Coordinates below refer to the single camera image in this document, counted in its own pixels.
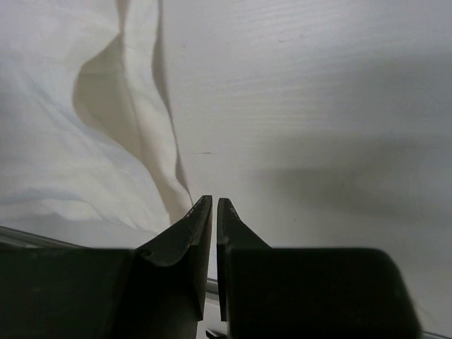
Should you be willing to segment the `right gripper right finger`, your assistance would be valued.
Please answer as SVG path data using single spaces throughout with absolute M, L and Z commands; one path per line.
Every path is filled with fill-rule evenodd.
M 273 248 L 222 198 L 217 263 L 229 338 L 422 336 L 400 270 L 381 250 Z

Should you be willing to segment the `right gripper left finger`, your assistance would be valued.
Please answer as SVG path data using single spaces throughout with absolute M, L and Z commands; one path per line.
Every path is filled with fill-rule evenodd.
M 210 196 L 136 249 L 1 229 L 2 338 L 195 338 L 203 318 Z

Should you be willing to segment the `white pleated skirt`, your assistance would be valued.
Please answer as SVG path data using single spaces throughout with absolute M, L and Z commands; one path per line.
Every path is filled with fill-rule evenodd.
M 191 198 L 154 77 L 157 1 L 1 2 L 1 222 L 160 232 Z

